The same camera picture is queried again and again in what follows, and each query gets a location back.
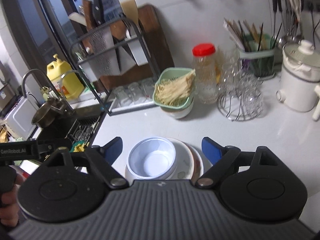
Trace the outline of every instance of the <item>stacked dishes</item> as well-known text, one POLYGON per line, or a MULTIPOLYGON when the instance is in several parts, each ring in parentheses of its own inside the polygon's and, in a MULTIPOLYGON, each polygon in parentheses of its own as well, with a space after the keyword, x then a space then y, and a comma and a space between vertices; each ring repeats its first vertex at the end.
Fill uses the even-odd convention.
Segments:
POLYGON ((199 153, 191 146, 173 139, 152 137, 139 142, 128 156, 125 177, 135 179, 191 179, 203 175, 199 153))

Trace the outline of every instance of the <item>kitchen counter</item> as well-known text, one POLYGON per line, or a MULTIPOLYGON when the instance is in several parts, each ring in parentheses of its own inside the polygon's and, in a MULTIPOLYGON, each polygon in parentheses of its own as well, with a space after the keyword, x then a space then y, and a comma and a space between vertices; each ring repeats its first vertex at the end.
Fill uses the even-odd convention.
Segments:
MULTIPOLYGON (((179 139, 201 150, 201 141, 210 137, 221 145, 234 145, 244 151, 258 146, 270 148, 306 185, 308 195, 320 191, 320 121, 313 111, 297 113, 276 100, 280 78, 264 81, 264 112, 247 122, 232 122, 214 105, 195 101, 191 113, 181 120, 167 116, 159 107, 127 114, 106 116, 93 145, 103 146, 116 136, 123 139, 123 151, 113 167, 124 176, 127 156, 139 141, 162 136, 179 139)), ((205 171, 210 167, 204 157, 205 171)))

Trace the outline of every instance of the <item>glass jar with red lid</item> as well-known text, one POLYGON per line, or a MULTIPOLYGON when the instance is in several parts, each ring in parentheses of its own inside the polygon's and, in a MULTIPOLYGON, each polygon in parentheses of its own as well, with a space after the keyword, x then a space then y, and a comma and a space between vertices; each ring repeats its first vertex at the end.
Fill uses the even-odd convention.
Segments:
POLYGON ((213 104, 218 98, 214 53, 211 43, 202 43, 192 50, 194 59, 192 68, 196 70, 196 92, 204 104, 213 104))

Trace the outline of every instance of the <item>white tile wall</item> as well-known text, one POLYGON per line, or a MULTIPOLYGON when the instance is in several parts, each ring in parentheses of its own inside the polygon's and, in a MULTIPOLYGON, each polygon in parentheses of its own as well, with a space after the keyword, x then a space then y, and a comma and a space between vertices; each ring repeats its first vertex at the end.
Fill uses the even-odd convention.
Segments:
MULTIPOLYGON (((264 23, 264 29, 271 32, 270 0, 136 0, 137 5, 150 3, 157 8, 176 66, 189 66, 191 49, 199 42, 212 42, 225 49, 233 42, 222 27, 223 17, 234 20, 247 19, 256 25, 264 23)), ((315 14, 315 21, 320 15, 315 14)), ((310 15, 303 14, 304 34, 312 40, 310 15)), ((281 22, 277 14, 276 29, 281 22)))
MULTIPOLYGON (((28 71, 28 67, 22 59, 7 26, 2 4, 0 4, 0 61, 4 65, 5 75, 10 76, 10 84, 16 90, 21 85, 22 77, 28 71)), ((26 91, 33 94, 39 102, 43 102, 40 87, 33 76, 28 77, 26 91)))

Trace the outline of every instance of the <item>white container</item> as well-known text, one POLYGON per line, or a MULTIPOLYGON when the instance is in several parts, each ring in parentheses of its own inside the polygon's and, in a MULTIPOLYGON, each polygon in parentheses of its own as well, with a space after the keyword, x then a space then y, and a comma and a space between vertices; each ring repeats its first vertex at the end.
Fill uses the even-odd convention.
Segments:
POLYGON ((320 54, 309 41, 286 44, 282 53, 281 89, 276 98, 293 110, 308 112, 317 101, 314 89, 320 82, 320 54))
POLYGON ((276 92, 276 98, 289 108, 298 112, 308 112, 316 104, 315 86, 319 83, 305 81, 294 76, 285 65, 281 71, 281 89, 276 92))
POLYGON ((176 150, 166 138, 147 138, 133 147, 127 166, 137 179, 167 179, 177 166, 176 150))

